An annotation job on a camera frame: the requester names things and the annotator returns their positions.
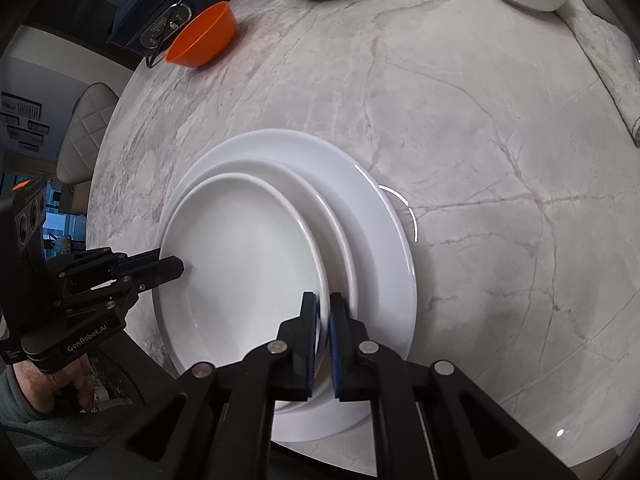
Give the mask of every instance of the black cable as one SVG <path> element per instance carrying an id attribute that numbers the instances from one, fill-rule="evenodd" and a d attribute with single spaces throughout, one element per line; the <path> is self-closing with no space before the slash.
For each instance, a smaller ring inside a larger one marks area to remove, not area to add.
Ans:
<path id="1" fill-rule="evenodd" d="M 183 0 L 178 0 L 174 5 L 174 10 L 169 12 L 169 15 L 166 17 L 164 21 L 164 25 L 162 26 L 162 32 L 160 33 L 160 39 L 158 40 L 158 45 L 155 47 L 151 56 L 145 57 L 145 64 L 147 68 L 153 68 L 156 65 L 156 57 L 161 53 L 162 46 L 164 42 L 169 37 L 169 35 L 173 32 L 173 29 L 170 27 L 170 22 L 178 15 L 178 11 L 180 4 Z"/>
<path id="2" fill-rule="evenodd" d="M 120 366 L 119 362 L 117 362 L 115 359 L 109 357 L 107 354 L 105 354 L 102 350 L 100 350 L 99 348 L 95 349 L 96 352 L 98 352 L 100 355 L 102 355 L 102 357 L 104 357 L 105 359 L 109 360 L 111 363 L 115 364 L 118 369 L 127 377 L 127 379 L 131 382 L 133 388 L 135 389 L 136 393 L 138 394 L 138 397 L 140 398 L 140 402 L 142 402 L 143 406 L 146 406 L 146 400 L 145 400 L 145 396 L 142 394 L 142 392 L 140 391 L 140 388 L 138 387 L 138 385 L 136 384 L 136 381 L 133 380 L 133 378 L 129 375 L 129 373 L 122 367 Z"/>
<path id="3" fill-rule="evenodd" d="M 35 431 L 24 430 L 23 428 L 14 428 L 13 426 L 5 426 L 4 424 L 2 425 L 2 428 L 7 433 L 21 433 L 32 436 L 33 438 L 37 438 L 38 440 L 41 440 L 46 444 L 49 444 L 50 446 L 59 447 L 60 449 L 64 449 L 65 451 L 71 451 L 74 453 L 88 453 L 98 449 L 97 446 L 72 446 L 71 444 L 62 444 L 62 442 L 56 442 L 55 440 L 51 440 L 46 436 L 42 436 Z"/>

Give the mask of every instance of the gray sleeve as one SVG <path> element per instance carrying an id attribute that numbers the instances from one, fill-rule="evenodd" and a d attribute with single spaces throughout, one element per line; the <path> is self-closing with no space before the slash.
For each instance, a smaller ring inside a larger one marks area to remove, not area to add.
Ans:
<path id="1" fill-rule="evenodd" d="M 14 368 L 8 366 L 0 374 L 0 420 L 3 422 L 34 422 L 44 420 L 46 415 L 38 412 L 24 398 L 15 378 Z"/>

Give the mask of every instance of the marble countertop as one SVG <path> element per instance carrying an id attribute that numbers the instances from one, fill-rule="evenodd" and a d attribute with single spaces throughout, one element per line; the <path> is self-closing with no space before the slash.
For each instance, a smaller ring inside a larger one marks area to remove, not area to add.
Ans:
<path id="1" fill-rule="evenodd" d="M 640 153 L 565 24 L 501 0 L 232 8 L 239 33 L 220 59 L 134 74 L 95 168 L 89 246 L 152 248 L 176 183 L 224 139 L 316 134 L 414 208 L 411 360 L 453 361 L 569 465 L 628 437 L 640 416 Z M 127 323 L 166 364 L 148 293 Z M 366 421 L 290 446 L 375 471 Z"/>

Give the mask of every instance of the white plate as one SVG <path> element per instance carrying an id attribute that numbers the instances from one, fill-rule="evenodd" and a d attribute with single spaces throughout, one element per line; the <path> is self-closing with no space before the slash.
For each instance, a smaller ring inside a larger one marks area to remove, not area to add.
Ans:
<path id="1" fill-rule="evenodd" d="M 230 160 L 217 164 L 201 174 L 198 180 L 204 180 L 221 173 L 244 173 L 260 178 L 271 184 L 291 202 L 291 205 L 300 213 L 300 216 L 311 229 L 314 240 L 318 245 L 329 290 L 331 292 L 341 292 L 348 302 L 351 316 L 356 317 L 358 312 L 358 289 L 349 243 L 334 212 L 311 184 L 281 164 L 263 158 Z M 197 182 L 192 182 L 191 187 L 196 186 L 196 184 Z M 178 362 L 170 347 L 168 347 L 168 351 L 180 372 L 193 365 L 193 362 Z M 316 360 L 316 369 L 318 369 L 319 365 L 320 359 Z M 327 388 L 331 388 L 331 376 L 328 367 L 323 367 L 322 373 L 317 374 L 314 381 L 314 396 Z M 286 404 L 277 402 L 276 413 L 295 410 L 301 405 L 302 403 L 300 402 Z"/>
<path id="2" fill-rule="evenodd" d="M 337 216 L 351 247 L 358 278 L 358 319 L 369 336 L 409 353 L 415 327 L 414 263 L 402 226 L 386 196 L 342 150 L 292 130 L 259 130 L 222 142 L 187 171 L 162 210 L 158 244 L 169 218 L 200 176 L 222 162 L 257 157 L 277 162 L 307 180 Z M 153 291 L 158 309 L 159 297 Z M 273 419 L 273 440 L 317 440 L 350 428 L 369 413 L 368 402 L 338 402 L 332 390 Z"/>
<path id="3" fill-rule="evenodd" d="M 195 186 L 164 233 L 160 257 L 170 255 L 183 261 L 184 273 L 159 287 L 160 314 L 180 363 L 242 360 L 299 314 L 307 290 L 319 296 L 326 333 L 328 287 L 316 242 L 263 180 L 224 173 Z"/>

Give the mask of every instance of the white towel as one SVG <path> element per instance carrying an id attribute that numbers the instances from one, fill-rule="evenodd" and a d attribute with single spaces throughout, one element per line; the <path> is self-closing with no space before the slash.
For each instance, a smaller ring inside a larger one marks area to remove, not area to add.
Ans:
<path id="1" fill-rule="evenodd" d="M 582 0 L 567 0 L 557 12 L 598 71 L 640 148 L 640 76 L 631 40 L 615 25 L 594 16 Z"/>

